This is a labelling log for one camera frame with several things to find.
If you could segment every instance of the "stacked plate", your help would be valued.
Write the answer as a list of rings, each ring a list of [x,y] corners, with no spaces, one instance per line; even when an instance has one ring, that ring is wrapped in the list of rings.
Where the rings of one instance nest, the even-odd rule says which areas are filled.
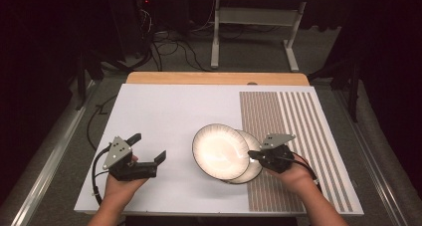
[[[192,143],[193,156],[208,175],[227,183],[241,184],[260,174],[262,166],[249,157],[249,150],[260,150],[260,143],[249,133],[225,124],[202,127]]]

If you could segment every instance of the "striped pattern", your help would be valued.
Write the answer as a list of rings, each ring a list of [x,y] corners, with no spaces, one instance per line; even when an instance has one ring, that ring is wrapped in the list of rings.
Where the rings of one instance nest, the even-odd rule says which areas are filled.
[[[322,187],[323,195],[340,213],[352,212],[335,158],[339,158],[329,127],[317,113],[317,97],[302,92],[240,93],[243,130],[260,142],[267,133],[292,133],[290,149],[309,160]],[[250,210],[255,212],[305,213],[300,200],[263,171],[248,183]]]

